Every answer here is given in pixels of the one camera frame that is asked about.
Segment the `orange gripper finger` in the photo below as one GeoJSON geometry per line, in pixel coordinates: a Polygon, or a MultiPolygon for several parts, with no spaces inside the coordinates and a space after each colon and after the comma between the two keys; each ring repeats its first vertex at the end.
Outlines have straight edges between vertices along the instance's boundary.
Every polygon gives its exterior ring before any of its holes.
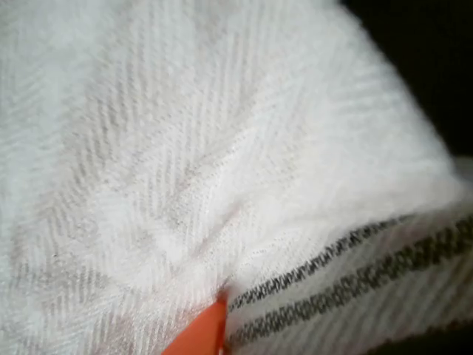
{"type": "Polygon", "coordinates": [[[216,300],[176,337],[163,351],[165,355],[218,355],[227,354],[225,326],[227,295],[220,293],[216,300]]]}

